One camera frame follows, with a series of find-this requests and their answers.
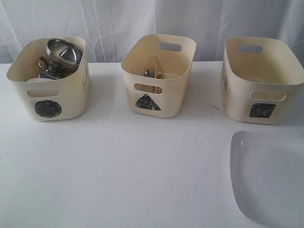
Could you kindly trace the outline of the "small steel teaspoon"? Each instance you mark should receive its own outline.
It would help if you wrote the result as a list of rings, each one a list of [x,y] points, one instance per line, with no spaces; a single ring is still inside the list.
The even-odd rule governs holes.
[[[146,70],[144,76],[154,78],[154,72],[152,70]]]

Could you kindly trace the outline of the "wooden chopstick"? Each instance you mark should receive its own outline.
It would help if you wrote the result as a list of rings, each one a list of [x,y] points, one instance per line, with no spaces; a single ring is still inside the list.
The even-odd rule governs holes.
[[[145,77],[157,78],[157,58],[153,57],[144,72]]]
[[[161,64],[160,64],[158,58],[155,57],[154,60],[155,60],[155,62],[154,62],[155,63],[155,66],[154,66],[154,77],[156,78],[156,73],[157,72],[160,72],[160,73],[164,74],[164,71],[163,71],[163,69],[161,67]]]

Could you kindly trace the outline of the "matte steel mug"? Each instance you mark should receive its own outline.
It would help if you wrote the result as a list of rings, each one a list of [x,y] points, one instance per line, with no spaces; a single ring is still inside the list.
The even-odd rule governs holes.
[[[63,68],[56,69],[49,65],[40,65],[40,71],[36,78],[59,80],[74,74],[77,69]]]

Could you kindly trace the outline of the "stainless steel bowl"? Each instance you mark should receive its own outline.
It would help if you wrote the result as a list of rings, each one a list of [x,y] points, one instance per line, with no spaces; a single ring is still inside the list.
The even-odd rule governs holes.
[[[47,41],[46,53],[53,61],[73,67],[80,64],[83,56],[83,51],[78,46],[60,38],[51,38]]]

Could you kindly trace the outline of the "white ceramic bowl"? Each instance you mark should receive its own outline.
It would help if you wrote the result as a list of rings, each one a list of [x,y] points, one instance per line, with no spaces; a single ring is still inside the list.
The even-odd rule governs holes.
[[[44,81],[50,81],[50,79],[47,78],[31,78],[27,80],[27,82],[44,82]]]

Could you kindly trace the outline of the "white square plate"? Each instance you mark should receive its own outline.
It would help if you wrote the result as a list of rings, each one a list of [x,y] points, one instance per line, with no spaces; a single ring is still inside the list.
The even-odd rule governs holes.
[[[238,131],[231,137],[230,178],[239,211],[266,228],[304,226],[304,141]]]

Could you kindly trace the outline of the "steel table knife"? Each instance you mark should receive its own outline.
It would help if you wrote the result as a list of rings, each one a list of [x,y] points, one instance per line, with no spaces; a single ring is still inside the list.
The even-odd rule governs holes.
[[[161,87],[158,87],[158,86],[153,86],[152,87],[152,93],[154,94],[162,94],[163,90]]]

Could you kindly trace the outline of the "small steel fork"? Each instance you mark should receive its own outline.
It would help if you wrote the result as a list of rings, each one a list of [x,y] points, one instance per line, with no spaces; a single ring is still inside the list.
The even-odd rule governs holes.
[[[164,74],[160,73],[160,72],[157,72],[156,73],[156,78],[158,78],[158,79],[164,79]]]

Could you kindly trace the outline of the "shiny steel mug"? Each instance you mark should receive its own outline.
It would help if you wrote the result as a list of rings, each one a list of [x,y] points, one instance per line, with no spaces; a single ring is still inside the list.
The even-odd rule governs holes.
[[[49,57],[41,56],[38,59],[38,66],[46,72],[55,72],[53,60]]]

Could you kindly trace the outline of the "cream bin with triangle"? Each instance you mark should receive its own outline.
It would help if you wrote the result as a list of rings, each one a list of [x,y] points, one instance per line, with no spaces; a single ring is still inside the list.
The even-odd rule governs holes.
[[[121,62],[129,107],[136,113],[171,118],[181,108],[196,42],[187,37],[150,34],[139,39]],[[164,71],[164,79],[145,77],[144,72],[153,57]],[[161,87],[162,94],[152,93]]]

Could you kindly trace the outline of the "white backdrop curtain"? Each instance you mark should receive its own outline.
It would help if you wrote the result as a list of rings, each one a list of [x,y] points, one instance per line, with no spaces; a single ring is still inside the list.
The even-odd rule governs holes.
[[[195,61],[220,61],[231,37],[275,38],[304,60],[301,0],[3,0],[0,61],[39,38],[81,37],[90,62],[121,62],[149,34],[193,39]]]

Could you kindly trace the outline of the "cream bin with circle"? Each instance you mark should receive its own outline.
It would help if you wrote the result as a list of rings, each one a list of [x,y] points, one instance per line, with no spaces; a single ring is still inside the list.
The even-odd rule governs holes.
[[[64,39],[83,51],[80,66],[72,75],[58,80],[32,81],[40,72],[38,59],[46,55],[48,38],[29,42],[7,71],[7,78],[22,104],[31,118],[37,121],[72,119],[86,108],[90,87],[86,42],[79,37]]]

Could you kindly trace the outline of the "cream bin with square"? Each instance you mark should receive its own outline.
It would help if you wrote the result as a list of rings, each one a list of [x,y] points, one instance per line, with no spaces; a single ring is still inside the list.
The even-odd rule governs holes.
[[[233,37],[225,42],[220,81],[231,119],[276,124],[302,90],[304,68],[279,40]]]

